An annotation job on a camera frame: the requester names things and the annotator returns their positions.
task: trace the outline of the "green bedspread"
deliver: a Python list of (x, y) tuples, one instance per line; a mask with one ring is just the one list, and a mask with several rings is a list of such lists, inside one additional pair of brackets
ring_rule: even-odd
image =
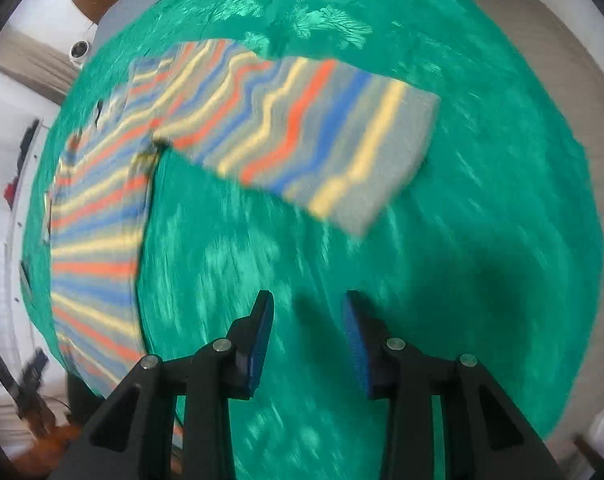
[(149, 351), (194, 352), (259, 289), (275, 297), (261, 386), (231, 405), (239, 477), (377, 476), (386, 406), (355, 383), (341, 330), (349, 288), (421, 350), (476, 354), (548, 434), (596, 312), (602, 232), (582, 147), (470, 0), (161, 0), (102, 47), (51, 129), (26, 226), (28, 311), (51, 350), (42, 194), (64, 142), (131, 60), (201, 38), (270, 58), (336, 57), (441, 96), (421, 170), (362, 239), (163, 156), (137, 286)]

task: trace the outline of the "beige carpet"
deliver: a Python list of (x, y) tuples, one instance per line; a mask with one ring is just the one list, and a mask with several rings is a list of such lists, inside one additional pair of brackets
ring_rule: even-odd
[[(604, 229), (604, 76), (555, 15), (538, 0), (475, 0), (506, 33), (568, 120), (589, 157)], [(564, 416), (547, 444), (557, 460), (575, 450), (571, 436), (604, 409), (604, 287), (589, 350)]]

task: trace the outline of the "red cloth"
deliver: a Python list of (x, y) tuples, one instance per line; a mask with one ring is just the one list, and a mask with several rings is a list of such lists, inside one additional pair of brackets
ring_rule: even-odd
[(6, 189), (4, 190), (4, 198), (6, 202), (8, 202), (8, 207), (13, 209), (13, 202), (15, 201), (15, 192), (18, 188), (18, 178), (15, 177), (12, 182), (6, 184)]

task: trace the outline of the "blue gripper pad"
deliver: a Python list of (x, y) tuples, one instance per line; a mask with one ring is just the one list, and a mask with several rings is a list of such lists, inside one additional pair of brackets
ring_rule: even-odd
[(259, 386), (262, 369), (264, 368), (264, 359), (266, 358), (266, 350), (271, 336), (271, 328), (273, 327), (274, 305), (273, 296), (266, 291), (260, 291), (256, 303), (264, 302), (264, 308), (259, 319), (259, 328), (255, 345), (248, 357), (248, 388), (251, 396)]
[(342, 303), (344, 332), (346, 334), (349, 347), (351, 348), (355, 376), (357, 377), (360, 387), (364, 389), (367, 397), (370, 397), (373, 394), (373, 386), (371, 384), (370, 370), (368, 365), (369, 355), (364, 341), (362, 327), (357, 322), (357, 317), (355, 316), (355, 308), (356, 307), (351, 302), (349, 295), (346, 294)]

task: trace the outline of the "yellow stripe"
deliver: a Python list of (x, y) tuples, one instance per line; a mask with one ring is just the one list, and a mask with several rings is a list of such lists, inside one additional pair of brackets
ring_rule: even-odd
[(406, 84), (401, 81), (393, 81), (389, 84), (382, 98), (381, 106), (368, 123), (367, 131), (364, 133), (347, 171), (326, 181), (311, 200), (309, 211), (313, 215), (319, 218), (328, 216), (349, 186), (362, 182), (368, 177), (381, 141), (395, 120), (405, 90)]
[(115, 171), (115, 173), (113, 173), (108, 178), (89, 187), (84, 192), (71, 198), (68, 202), (53, 205), (53, 211), (55, 211), (58, 214), (65, 214), (69, 210), (74, 209), (75, 206), (84, 205), (86, 202), (88, 202), (89, 199), (92, 199), (96, 195), (107, 190), (116, 182), (119, 182), (120, 180), (125, 180), (126, 177), (128, 176), (128, 172), (130, 170), (131, 170), (131, 168), (126, 167), (126, 168), (122, 168), (121, 170)]
[(68, 256), (69, 254), (97, 253), (99, 251), (122, 251), (136, 249), (142, 242), (142, 230), (131, 234), (115, 235), (109, 238), (97, 238), (90, 242), (65, 245), (51, 249), (51, 256)]
[(104, 314), (102, 312), (98, 312), (94, 308), (89, 306), (85, 306), (81, 303), (77, 303), (76, 301), (69, 300), (68, 298), (58, 294), (57, 292), (51, 291), (51, 299), (56, 301), (57, 303), (62, 303), (66, 308), (80, 314), (80, 316), (88, 318), (94, 322), (97, 322), (105, 327), (108, 327), (111, 330), (115, 330), (116, 332), (120, 332), (130, 338), (138, 339), (140, 332), (139, 328), (129, 322), (126, 322), (124, 319), (109, 316), (108, 314)]
[(280, 97), (288, 94), (293, 88), (295, 79), (298, 74), (302, 71), (304, 65), (308, 62), (307, 59), (299, 58), (295, 60), (291, 69), (288, 72), (287, 78), (284, 81), (284, 86), (270, 92), (264, 98), (264, 109), (262, 113), (262, 123), (259, 128), (253, 133), (248, 139), (244, 140), (239, 146), (237, 146), (232, 152), (226, 155), (220, 163), (217, 165), (217, 173), (220, 176), (226, 176), (226, 173), (232, 168), (239, 160), (242, 160), (244, 156), (255, 149), (256, 146), (265, 141), (271, 133), (271, 114), (273, 105)]
[(213, 93), (213, 95), (208, 98), (207, 102), (204, 103), (202, 107), (198, 108), (191, 115), (184, 117), (181, 121), (175, 121), (174, 123), (167, 124), (166, 126), (160, 126), (159, 128), (157, 128), (155, 130), (155, 134), (153, 135), (153, 139), (162, 139), (163, 137), (168, 137), (172, 134), (175, 134), (176, 132), (181, 131), (184, 128), (187, 128), (197, 123), (197, 121), (200, 120), (200, 118), (202, 118), (203, 116), (205, 116), (208, 110), (210, 110), (210, 108), (213, 107), (213, 105), (217, 101), (219, 101), (219, 99), (229, 88), (233, 79), (233, 67), (243, 59), (255, 57), (257, 56), (254, 52), (242, 52), (241, 54), (233, 56), (229, 61), (228, 73), (226, 75), (226, 78), (219, 86), (219, 88)]
[(66, 168), (69, 171), (69, 174), (72, 174), (74, 171), (77, 171), (84, 164), (89, 162), (94, 156), (98, 155), (98, 153), (101, 152), (102, 148), (106, 144), (111, 142), (111, 140), (113, 140), (115, 137), (117, 137), (129, 124), (149, 117), (160, 106), (162, 106), (168, 99), (170, 99), (173, 96), (173, 94), (175, 94), (175, 92), (179, 91), (179, 89), (184, 84), (186, 79), (188, 79), (189, 76), (191, 76), (191, 73), (193, 72), (197, 63), (210, 50), (211, 43), (212, 43), (212, 41), (207, 41), (207, 44), (205, 45), (205, 47), (202, 50), (200, 50), (200, 52), (197, 54), (197, 56), (195, 56), (193, 59), (191, 59), (191, 61), (189, 61), (189, 63), (185, 66), (184, 70), (182, 70), (179, 77), (176, 78), (175, 81), (173, 81), (173, 83), (171, 83), (168, 88), (166, 88), (166, 91), (157, 99), (157, 101), (155, 101), (153, 103), (153, 106), (146, 108), (146, 110), (141, 110), (141, 111), (137, 112), (136, 114), (132, 114), (132, 115), (128, 116), (127, 118), (123, 119), (117, 125), (117, 128), (115, 128), (115, 130), (113, 130), (106, 137), (104, 137), (104, 139), (100, 140), (99, 144), (97, 146), (95, 146), (92, 150), (90, 150), (90, 153), (87, 153), (76, 166), (71, 166), (71, 167)]
[(66, 344), (72, 346), (73, 350), (75, 350), (79, 355), (81, 355), (82, 357), (84, 357), (84, 359), (86, 359), (86, 361), (89, 361), (90, 364), (92, 364), (93, 366), (95, 366), (99, 371), (101, 371), (106, 377), (108, 377), (115, 384), (119, 384), (119, 381), (121, 379), (117, 379), (111, 373), (111, 371), (109, 371), (106, 368), (104, 368), (101, 364), (99, 364), (97, 361), (95, 361), (95, 359), (93, 359), (90, 355), (88, 355), (85, 352), (83, 352), (82, 350), (80, 350), (78, 348), (78, 346), (73, 341), (71, 341), (69, 338), (67, 338), (66, 335), (62, 334), (61, 332), (56, 332), (56, 335), (57, 335), (57, 339), (61, 339)]
[(169, 63), (172, 63), (173, 61), (175, 61), (174, 57), (171, 57), (170, 59), (162, 59), (160, 61), (159, 65), (157, 65), (156, 69), (149, 70), (149, 72), (142, 72), (141, 74), (137, 74), (135, 77), (133, 77), (133, 81), (137, 82), (142, 79), (148, 79), (149, 77), (152, 77), (155, 74), (157, 74), (159, 72), (160, 68), (165, 67), (166, 65), (168, 65)]
[(98, 123), (105, 124), (106, 121), (108, 121), (108, 118), (110, 117), (111, 113), (113, 113), (114, 108), (115, 103), (113, 101), (110, 101), (108, 104), (108, 108), (106, 108), (106, 110), (102, 110), (102, 113), (99, 115)]

